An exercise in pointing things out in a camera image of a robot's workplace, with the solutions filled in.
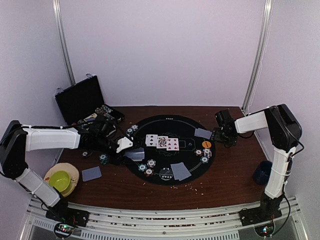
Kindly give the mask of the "blue green chip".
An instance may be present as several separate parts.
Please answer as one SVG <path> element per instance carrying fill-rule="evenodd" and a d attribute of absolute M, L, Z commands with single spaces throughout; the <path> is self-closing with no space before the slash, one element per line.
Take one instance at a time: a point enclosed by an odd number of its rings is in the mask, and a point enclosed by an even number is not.
<path fill-rule="evenodd" d="M 207 163 L 209 162 L 209 158 L 206 157 L 206 156 L 202 156 L 202 157 L 200 158 L 200 161 L 201 161 L 203 164 L 207 164 Z"/>

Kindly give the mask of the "green fifty chip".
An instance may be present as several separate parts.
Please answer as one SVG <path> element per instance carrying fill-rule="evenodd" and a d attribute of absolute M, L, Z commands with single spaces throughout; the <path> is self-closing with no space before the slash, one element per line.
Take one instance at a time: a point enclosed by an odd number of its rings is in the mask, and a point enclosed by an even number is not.
<path fill-rule="evenodd" d="M 141 171 L 141 172 L 145 172 L 147 168 L 148 168 L 148 167 L 147 167 L 146 164 L 143 164 L 143 163 L 142 163 L 142 164 L 139 164 L 139 165 L 138 165 L 138 170 Z"/>

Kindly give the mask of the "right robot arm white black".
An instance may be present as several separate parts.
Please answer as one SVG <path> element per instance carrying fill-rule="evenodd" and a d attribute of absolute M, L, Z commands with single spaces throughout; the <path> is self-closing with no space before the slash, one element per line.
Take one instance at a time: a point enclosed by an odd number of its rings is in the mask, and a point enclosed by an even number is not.
<path fill-rule="evenodd" d="M 274 105 L 242 118 L 233 119 L 229 110 L 215 114 L 218 127 L 213 129 L 211 139 L 226 147 L 237 144 L 240 135 L 268 129 L 273 145 L 273 162 L 264 194 L 270 199 L 279 198 L 290 175 L 290 161 L 297 154 L 302 127 L 286 104 Z"/>

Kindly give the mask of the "card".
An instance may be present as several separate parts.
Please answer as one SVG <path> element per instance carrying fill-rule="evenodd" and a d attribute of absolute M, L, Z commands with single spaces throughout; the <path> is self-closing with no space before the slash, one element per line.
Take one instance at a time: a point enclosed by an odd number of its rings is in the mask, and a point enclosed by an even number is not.
<path fill-rule="evenodd" d="M 176 164 L 171 164 L 170 167 L 171 167 L 174 179 L 175 180 L 179 180 L 179 169 L 178 169 L 178 166 Z"/>
<path fill-rule="evenodd" d="M 190 171 L 187 169 L 185 164 L 183 162 L 180 163 L 174 163 L 178 166 L 178 173 L 179 173 L 179 180 L 182 181 L 192 176 Z"/>
<path fill-rule="evenodd" d="M 203 128 L 196 128 L 194 131 L 194 136 L 210 140 L 212 132 Z"/>

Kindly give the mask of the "blue ten chips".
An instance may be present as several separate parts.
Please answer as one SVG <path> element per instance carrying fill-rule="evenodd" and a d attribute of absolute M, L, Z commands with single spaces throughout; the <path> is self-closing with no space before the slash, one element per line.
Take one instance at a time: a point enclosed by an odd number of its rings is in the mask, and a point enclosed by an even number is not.
<path fill-rule="evenodd" d="M 206 157 L 206 158 L 208 158 L 208 159 L 212 157 L 212 151 L 211 151 L 210 148 L 204 148 L 204 149 L 202 150 L 202 152 L 203 152 L 203 156 L 204 156 L 204 157 Z"/>

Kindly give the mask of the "orange big blind button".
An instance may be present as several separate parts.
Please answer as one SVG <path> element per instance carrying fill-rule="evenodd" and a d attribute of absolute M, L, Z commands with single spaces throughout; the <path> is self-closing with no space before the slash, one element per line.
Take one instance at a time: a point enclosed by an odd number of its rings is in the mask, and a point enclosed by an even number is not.
<path fill-rule="evenodd" d="M 210 141 L 203 141 L 202 147 L 205 149 L 210 149 L 212 147 L 212 143 Z"/>

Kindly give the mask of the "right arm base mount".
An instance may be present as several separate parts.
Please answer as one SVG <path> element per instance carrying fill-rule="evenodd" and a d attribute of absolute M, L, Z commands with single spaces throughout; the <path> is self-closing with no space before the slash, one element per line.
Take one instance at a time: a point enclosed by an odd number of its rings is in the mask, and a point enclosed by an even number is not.
<path fill-rule="evenodd" d="M 274 199 L 263 195 L 258 207 L 243 208 L 239 211 L 242 226 L 255 225 L 281 217 L 282 212 L 280 210 L 280 203 L 282 200 L 282 195 Z"/>

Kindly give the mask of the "clear dealer button disc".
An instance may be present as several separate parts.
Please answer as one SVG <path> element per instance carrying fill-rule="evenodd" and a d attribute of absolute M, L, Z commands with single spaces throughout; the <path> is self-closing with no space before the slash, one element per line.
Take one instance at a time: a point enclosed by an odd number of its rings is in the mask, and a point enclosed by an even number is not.
<path fill-rule="evenodd" d="M 169 167 L 164 167 L 159 171 L 159 177 L 163 181 L 169 181 L 173 177 L 173 171 Z"/>

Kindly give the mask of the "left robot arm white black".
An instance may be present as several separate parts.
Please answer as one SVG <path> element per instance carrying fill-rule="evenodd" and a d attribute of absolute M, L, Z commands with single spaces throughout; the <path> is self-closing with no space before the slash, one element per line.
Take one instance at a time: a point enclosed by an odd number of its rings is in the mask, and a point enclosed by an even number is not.
<path fill-rule="evenodd" d="M 51 149 L 82 149 L 106 153 L 117 164 L 124 162 L 124 151 L 139 147 L 140 142 L 126 133 L 118 123 L 105 117 L 67 126 L 36 126 L 9 123 L 0 140 L 1 175 L 16 181 L 41 200 L 61 222 L 72 218 L 63 204 L 63 196 L 50 186 L 26 162 L 26 153 Z"/>

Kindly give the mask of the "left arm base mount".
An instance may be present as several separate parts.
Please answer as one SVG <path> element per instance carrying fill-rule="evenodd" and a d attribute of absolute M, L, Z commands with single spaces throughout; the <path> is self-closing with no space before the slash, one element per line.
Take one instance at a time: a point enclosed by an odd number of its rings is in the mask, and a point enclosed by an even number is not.
<path fill-rule="evenodd" d="M 54 206 L 48 206 L 43 202 L 41 208 L 46 211 L 47 219 L 57 221 L 53 227 L 53 233 L 58 239 L 63 240 L 69 238 L 77 228 L 86 227 L 90 215 L 86 210 L 69 207 L 65 199 L 61 199 Z"/>

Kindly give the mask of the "playing card deck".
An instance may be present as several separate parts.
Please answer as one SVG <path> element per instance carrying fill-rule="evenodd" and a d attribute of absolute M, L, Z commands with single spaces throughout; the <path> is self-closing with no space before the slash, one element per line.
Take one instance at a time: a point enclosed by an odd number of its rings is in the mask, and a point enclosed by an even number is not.
<path fill-rule="evenodd" d="M 145 150 L 143 147 L 129 149 L 124 153 L 124 156 L 134 162 L 141 162 L 145 158 Z"/>

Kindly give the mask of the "white blue chip stack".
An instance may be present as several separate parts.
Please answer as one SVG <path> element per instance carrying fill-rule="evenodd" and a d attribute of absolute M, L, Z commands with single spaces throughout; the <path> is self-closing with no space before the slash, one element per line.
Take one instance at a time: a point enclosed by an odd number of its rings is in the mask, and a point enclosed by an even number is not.
<path fill-rule="evenodd" d="M 147 166 L 148 166 L 149 168 L 154 168 L 154 167 L 156 166 L 156 161 L 155 161 L 154 159 L 149 159 L 149 160 L 147 161 Z"/>

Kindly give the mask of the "blue ten chip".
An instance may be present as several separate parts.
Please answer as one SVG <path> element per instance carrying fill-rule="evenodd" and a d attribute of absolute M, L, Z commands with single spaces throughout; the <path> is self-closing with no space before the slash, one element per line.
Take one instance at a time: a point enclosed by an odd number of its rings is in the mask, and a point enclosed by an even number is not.
<path fill-rule="evenodd" d="M 133 131 L 136 131 L 138 129 L 138 125 L 134 124 L 134 125 L 131 126 L 131 128 L 132 128 Z"/>

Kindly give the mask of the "queen of hearts card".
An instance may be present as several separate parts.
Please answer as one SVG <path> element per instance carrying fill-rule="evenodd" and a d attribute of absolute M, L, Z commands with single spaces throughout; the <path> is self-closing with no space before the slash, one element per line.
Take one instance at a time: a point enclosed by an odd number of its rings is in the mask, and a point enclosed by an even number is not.
<path fill-rule="evenodd" d="M 166 149 L 167 148 L 168 136 L 158 135 L 157 136 L 157 149 Z"/>

